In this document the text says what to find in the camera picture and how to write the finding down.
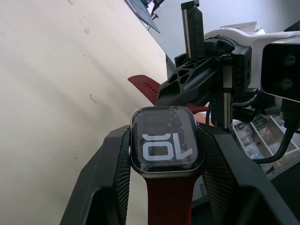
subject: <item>black mount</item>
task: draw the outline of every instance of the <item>black mount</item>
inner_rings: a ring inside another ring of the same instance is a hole
[[[177,69],[161,85],[156,105],[210,102],[212,123],[231,131],[232,98],[241,97],[250,84],[252,49],[225,37],[207,39],[203,46],[206,56],[175,58]]]

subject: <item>watch screen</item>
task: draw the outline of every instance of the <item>watch screen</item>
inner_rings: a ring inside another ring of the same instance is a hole
[[[193,170],[203,162],[194,116],[183,106],[140,109],[131,128],[131,158],[144,172]]]

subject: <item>red watch strap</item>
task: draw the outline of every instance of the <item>red watch strap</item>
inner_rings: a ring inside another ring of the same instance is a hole
[[[146,98],[155,105],[156,98],[158,95],[158,89],[160,84],[157,83],[155,80],[147,77],[145,75],[136,75],[128,78],[128,80],[144,95]],[[208,111],[208,107],[205,106],[196,106],[191,103],[187,103],[184,105],[185,107],[189,108],[193,114],[199,112],[206,112]]]
[[[199,176],[145,179],[148,225],[191,225],[193,190]]]

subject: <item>white wall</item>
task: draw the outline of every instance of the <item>white wall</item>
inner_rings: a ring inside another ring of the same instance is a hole
[[[124,0],[2,0],[0,49],[0,224],[58,225],[105,136],[152,105],[127,79],[163,82],[165,54]],[[130,185],[127,223],[146,224]]]
[[[166,54],[174,57],[185,52],[180,5],[188,0],[165,0],[156,13],[155,24],[161,34],[150,33]],[[220,26],[261,21],[267,33],[286,29],[300,20],[299,0],[200,0],[204,32]]]

